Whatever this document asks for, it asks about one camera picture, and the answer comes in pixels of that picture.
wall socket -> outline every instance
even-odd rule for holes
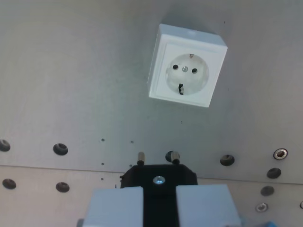
[[[160,24],[149,97],[209,107],[226,51],[218,35]]]

metal surface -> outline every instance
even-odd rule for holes
[[[184,66],[184,67],[182,68],[182,71],[183,71],[183,72],[187,72],[187,71],[188,71],[188,67],[187,67],[187,66]]]
[[[303,183],[302,10],[282,0],[1,1],[0,139],[11,149],[0,165],[125,172],[139,151],[156,164],[175,150],[199,177]],[[148,98],[161,22],[227,43],[209,108]],[[275,160],[278,148],[291,155]],[[282,174],[269,180],[273,167]]]
[[[256,206],[256,211],[257,212],[265,212],[268,209],[268,205],[266,203],[260,203]]]
[[[163,184],[165,183],[165,178],[163,176],[156,176],[152,181],[155,184]]]
[[[10,178],[17,187],[0,187],[0,226],[2,227],[76,227],[89,208],[92,192],[96,189],[119,188],[121,173],[71,171],[0,166],[0,179]],[[67,193],[55,186],[66,182]],[[275,193],[260,194],[266,183],[199,179],[199,184],[227,184],[244,227],[260,226],[273,221],[279,227],[300,227],[303,210],[300,208],[302,185],[275,183]],[[269,209],[258,213],[255,206],[266,203]]]

screw head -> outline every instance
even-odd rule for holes
[[[187,72],[187,71],[188,71],[188,67],[187,67],[187,66],[184,66],[184,67],[182,68],[182,71],[183,71],[183,72]]]
[[[155,184],[164,184],[165,178],[163,176],[157,176],[152,180]]]
[[[284,148],[280,148],[274,152],[274,158],[277,160],[282,160],[286,158],[286,156],[287,156],[287,150]]]
[[[256,206],[257,212],[265,212],[268,209],[268,205],[266,203],[260,203]]]

mounting hole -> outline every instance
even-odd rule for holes
[[[257,212],[264,212],[268,209],[268,205],[266,203],[260,203],[256,206],[256,211]]]
[[[0,151],[9,151],[10,144],[6,140],[0,140]]]
[[[223,166],[231,166],[235,162],[235,158],[232,155],[223,155],[220,159],[220,163]]]
[[[68,152],[67,146],[65,146],[62,143],[57,143],[54,145],[53,147],[53,151],[57,154],[57,155],[66,155]]]
[[[165,155],[166,161],[171,162],[171,153],[172,152],[173,152],[173,150],[166,153],[166,155]]]
[[[281,169],[279,168],[272,168],[267,172],[267,177],[270,179],[276,179],[281,175]]]
[[[2,185],[6,188],[6,189],[15,189],[16,188],[16,182],[13,181],[12,179],[4,179],[2,181]]]
[[[272,195],[274,192],[275,192],[275,189],[272,186],[265,186],[261,189],[261,195],[263,195],[263,196]]]
[[[58,184],[56,184],[56,189],[59,192],[68,192],[70,190],[70,187],[67,183],[65,182],[59,182]]]
[[[280,148],[274,152],[274,158],[277,160],[282,160],[282,159],[286,158],[287,154],[288,154],[288,152],[286,149]]]

